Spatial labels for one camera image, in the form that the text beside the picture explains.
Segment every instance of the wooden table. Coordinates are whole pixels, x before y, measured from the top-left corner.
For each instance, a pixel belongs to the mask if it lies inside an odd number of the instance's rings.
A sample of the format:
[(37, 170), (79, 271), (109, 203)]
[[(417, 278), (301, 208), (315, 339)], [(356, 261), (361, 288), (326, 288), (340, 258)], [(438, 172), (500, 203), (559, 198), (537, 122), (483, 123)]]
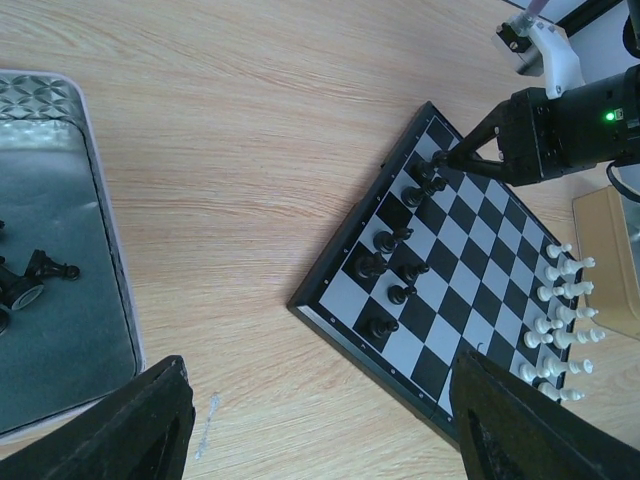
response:
[[(89, 102), (148, 360), (184, 356), (185, 478), (464, 478), (460, 456), (285, 309), (417, 108), (462, 132), (529, 85), (498, 0), (9, 1), (2, 67)], [(517, 192), (563, 241), (601, 169)], [(569, 408), (640, 447), (640, 345), (574, 349)], [(220, 399), (202, 439), (212, 395)], [(33, 441), (31, 435), (0, 456)]]

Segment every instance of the chessboard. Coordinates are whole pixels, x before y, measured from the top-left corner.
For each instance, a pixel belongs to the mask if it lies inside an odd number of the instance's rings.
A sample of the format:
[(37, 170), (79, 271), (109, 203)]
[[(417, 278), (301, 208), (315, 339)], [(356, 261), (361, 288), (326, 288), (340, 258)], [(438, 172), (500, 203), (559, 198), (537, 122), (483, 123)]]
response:
[[(577, 304), (563, 297), (543, 302), (538, 288), (579, 281), (547, 279), (545, 268), (570, 256), (549, 258), (546, 247), (558, 241), (502, 183), (441, 167), (434, 174), (448, 182), (444, 190), (407, 206), (403, 191), (423, 180), (417, 166), (460, 139), (431, 103), (423, 106), (288, 304), (454, 444), (449, 385), (456, 355), (478, 350), (518, 378), (523, 364), (537, 368), (549, 356), (566, 361), (569, 349), (532, 349), (523, 337), (535, 331), (537, 318), (555, 319), (558, 306)], [(374, 237), (406, 229), (410, 237), (382, 254), (388, 268), (363, 277), (359, 262), (380, 250)], [(423, 262), (429, 270), (407, 280), (403, 269)], [(415, 291), (397, 304), (389, 297), (395, 286)], [(380, 334), (372, 322), (395, 329)], [(564, 374), (547, 380), (562, 388)]]

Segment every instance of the chessboard frame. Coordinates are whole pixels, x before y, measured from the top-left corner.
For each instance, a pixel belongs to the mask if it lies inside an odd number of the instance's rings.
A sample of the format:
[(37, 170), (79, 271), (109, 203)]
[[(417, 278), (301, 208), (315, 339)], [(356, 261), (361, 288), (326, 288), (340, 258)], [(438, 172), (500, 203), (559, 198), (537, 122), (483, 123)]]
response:
[[(349, 361), (354, 363), (365, 374), (372, 378), (378, 385), (391, 394), (396, 400), (408, 408), (418, 419), (428, 424), (443, 439), (454, 448), (458, 448), (458, 437), (455, 427), (447, 421), (438, 421), (433, 418), (436, 414), (430, 406), (430, 401), (422, 398), (420, 389), (409, 381), (392, 374), (392, 365), (382, 357), (378, 362), (374, 361), (367, 350), (372, 349), (358, 337), (353, 330), (337, 322), (333, 315), (320, 304), (329, 280), (333, 278), (351, 252), (351, 247), (356, 244), (367, 222), (375, 214), (381, 201), (384, 199), (396, 175), (404, 167), (418, 140), (424, 134), (431, 120), (437, 117), (440, 122), (460, 140), (460, 133), (447, 121), (440, 111), (431, 103), (424, 104), (416, 113), (408, 128), (402, 134), (400, 140), (392, 148), (384, 163), (381, 172), (369, 188), (363, 198), (356, 203), (346, 216), (334, 236), (326, 245), (318, 260), (300, 284), (287, 308), (313, 331), (320, 335), (331, 346), (338, 350)], [(526, 212), (540, 229), (554, 243), (559, 244), (555, 236), (538, 220), (538, 218), (522, 203), (513, 191), (502, 182), (498, 182), (509, 193), (510, 197)], [(571, 308), (577, 306), (577, 299), (571, 301)], [(569, 325), (568, 331), (573, 330), (574, 322)], [(570, 348), (562, 352), (562, 361), (566, 361)]]

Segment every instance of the robotic arm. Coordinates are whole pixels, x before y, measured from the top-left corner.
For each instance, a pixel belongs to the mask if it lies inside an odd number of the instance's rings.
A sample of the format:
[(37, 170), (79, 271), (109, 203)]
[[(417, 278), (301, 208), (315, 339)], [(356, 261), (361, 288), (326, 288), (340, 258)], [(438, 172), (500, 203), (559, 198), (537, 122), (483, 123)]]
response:
[[(520, 186), (600, 162), (640, 163), (640, 66), (585, 85), (575, 52), (553, 25), (537, 18), (546, 3), (533, 0), (526, 11), (499, 26), (494, 37), (494, 43), (515, 56), (518, 73), (535, 75), (541, 54), (545, 88), (514, 93), (452, 150), (436, 154), (436, 165)], [(628, 3), (631, 24), (640, 26), (640, 0)], [(634, 38), (637, 42), (640, 35)], [(480, 159), (475, 151), (494, 138), (500, 161)], [(610, 168), (607, 174), (619, 184)]]

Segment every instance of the light wood tabletop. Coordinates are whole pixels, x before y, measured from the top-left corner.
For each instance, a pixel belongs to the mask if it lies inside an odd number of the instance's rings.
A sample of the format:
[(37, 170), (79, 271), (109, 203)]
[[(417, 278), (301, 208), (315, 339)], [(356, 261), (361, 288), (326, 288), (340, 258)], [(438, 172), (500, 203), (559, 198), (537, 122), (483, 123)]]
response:
[[(149, 364), (184, 356), (185, 478), (465, 478), (460, 455), (285, 308), (417, 109), (463, 133), (532, 84), (498, 0), (5, 2), (2, 68), (83, 88)], [(516, 192), (563, 241), (602, 169)], [(640, 344), (578, 346), (572, 411), (640, 447)], [(211, 397), (219, 407), (195, 459)], [(0, 457), (40, 434), (0, 448)]]

